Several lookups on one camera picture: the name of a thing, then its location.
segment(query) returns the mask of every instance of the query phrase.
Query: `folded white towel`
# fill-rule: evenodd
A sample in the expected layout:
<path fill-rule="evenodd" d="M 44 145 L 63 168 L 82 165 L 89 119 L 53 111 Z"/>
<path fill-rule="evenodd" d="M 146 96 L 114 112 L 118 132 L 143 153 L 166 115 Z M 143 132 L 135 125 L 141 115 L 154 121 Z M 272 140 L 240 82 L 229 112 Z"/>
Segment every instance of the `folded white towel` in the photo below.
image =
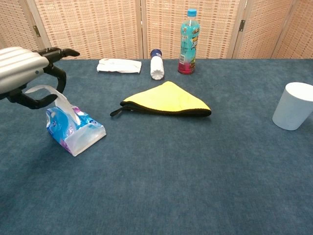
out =
<path fill-rule="evenodd" d="M 101 59 L 97 66 L 97 71 L 140 73 L 141 62 L 125 59 Z"/>

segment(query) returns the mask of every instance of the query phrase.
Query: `tissue box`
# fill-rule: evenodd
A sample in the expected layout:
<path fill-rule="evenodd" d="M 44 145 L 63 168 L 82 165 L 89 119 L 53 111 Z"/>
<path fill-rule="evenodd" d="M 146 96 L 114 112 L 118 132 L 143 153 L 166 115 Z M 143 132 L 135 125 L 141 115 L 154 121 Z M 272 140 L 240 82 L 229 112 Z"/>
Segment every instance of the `tissue box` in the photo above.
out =
<path fill-rule="evenodd" d="M 80 122 L 58 107 L 47 109 L 47 130 L 73 156 L 77 156 L 106 135 L 103 125 L 72 106 Z"/>

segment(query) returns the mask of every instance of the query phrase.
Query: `blue bottle cap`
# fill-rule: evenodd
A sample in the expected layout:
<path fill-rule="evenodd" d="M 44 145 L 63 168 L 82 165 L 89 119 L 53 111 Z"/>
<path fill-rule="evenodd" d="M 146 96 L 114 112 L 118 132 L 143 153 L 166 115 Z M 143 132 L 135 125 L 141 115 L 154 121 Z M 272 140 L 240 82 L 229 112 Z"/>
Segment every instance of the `blue bottle cap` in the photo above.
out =
<path fill-rule="evenodd" d="M 197 16 L 197 10 L 195 8 L 189 8 L 187 11 L 187 16 Z"/>
<path fill-rule="evenodd" d="M 154 56 L 162 57 L 162 52 L 159 49 L 153 49 L 151 51 L 150 55 L 151 55 L 151 58 L 154 57 Z"/>

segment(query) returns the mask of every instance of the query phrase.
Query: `white cloth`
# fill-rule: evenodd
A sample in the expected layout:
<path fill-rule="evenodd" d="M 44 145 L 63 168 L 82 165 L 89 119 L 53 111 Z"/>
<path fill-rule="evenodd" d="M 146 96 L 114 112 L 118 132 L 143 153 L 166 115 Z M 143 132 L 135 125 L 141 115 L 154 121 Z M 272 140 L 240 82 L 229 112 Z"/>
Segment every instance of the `white cloth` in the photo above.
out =
<path fill-rule="evenodd" d="M 101 59 L 97 66 L 97 71 L 105 72 L 140 73 L 140 69 L 140 61 L 124 59 Z"/>
<path fill-rule="evenodd" d="M 161 80 L 164 77 L 163 60 L 159 56 L 151 58 L 150 75 L 154 80 Z"/>

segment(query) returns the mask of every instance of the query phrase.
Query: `plastic bottle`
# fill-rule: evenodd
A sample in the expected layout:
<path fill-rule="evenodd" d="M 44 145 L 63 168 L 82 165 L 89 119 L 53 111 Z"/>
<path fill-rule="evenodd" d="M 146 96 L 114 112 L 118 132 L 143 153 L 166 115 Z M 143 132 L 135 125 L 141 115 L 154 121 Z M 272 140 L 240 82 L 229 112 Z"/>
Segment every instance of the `plastic bottle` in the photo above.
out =
<path fill-rule="evenodd" d="M 150 55 L 150 75 L 154 80 L 161 80 L 164 77 L 162 52 L 159 49 L 153 49 Z"/>
<path fill-rule="evenodd" d="M 188 9 L 188 20 L 184 21 L 180 28 L 180 56 L 178 71 L 183 74 L 191 74 L 195 70 L 196 49 L 200 25 L 196 21 L 197 10 Z"/>

